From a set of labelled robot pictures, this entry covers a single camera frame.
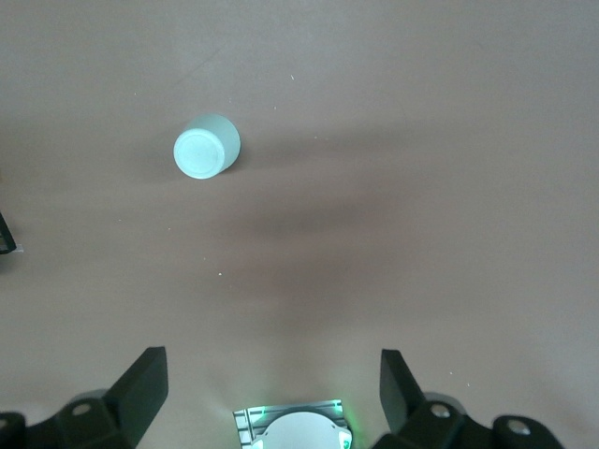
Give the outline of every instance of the black bracket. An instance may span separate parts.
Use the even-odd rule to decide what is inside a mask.
[[[446,402],[427,400],[399,351],[381,354],[380,397],[391,433],[373,449],[563,449],[531,418],[500,416],[486,428]]]
[[[80,398],[31,427],[0,413],[0,449],[133,449],[168,394],[167,352],[148,348],[99,398]]]
[[[5,222],[2,213],[0,213],[0,254],[12,253],[16,249],[17,244],[12,234],[10,234],[7,222]]]

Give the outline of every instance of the table surface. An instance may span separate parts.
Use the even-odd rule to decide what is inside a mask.
[[[140,444],[342,398],[382,348],[488,426],[599,441],[595,2],[3,2],[0,409],[30,423],[168,351]],[[186,177],[195,116],[235,165]]]

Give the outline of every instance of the screw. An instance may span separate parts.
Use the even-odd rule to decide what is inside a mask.
[[[528,436],[531,434],[531,430],[529,429],[529,427],[526,426],[523,422],[519,421],[518,419],[510,419],[507,422],[507,426],[512,432],[518,435]]]
[[[90,404],[79,404],[71,411],[71,413],[73,413],[73,416],[80,416],[82,414],[88,413],[90,410],[92,410],[92,406]]]
[[[443,404],[433,404],[431,407],[431,412],[437,418],[448,418],[451,416],[449,409]]]

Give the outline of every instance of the green light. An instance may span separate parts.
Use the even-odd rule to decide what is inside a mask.
[[[252,411],[250,412],[250,421],[252,423],[259,421],[266,414],[266,406],[265,405],[260,407],[260,411],[259,411],[260,414],[258,414],[258,410],[256,410],[256,409],[252,409]]]
[[[344,431],[339,432],[339,445],[341,449],[349,449],[352,445],[352,434]]]

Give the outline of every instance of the beige surface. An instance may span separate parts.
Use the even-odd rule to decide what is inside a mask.
[[[596,2],[1,2],[0,408],[33,421],[166,345],[142,449],[340,397],[383,347],[484,425],[599,441]],[[186,178],[195,115],[242,156]]]

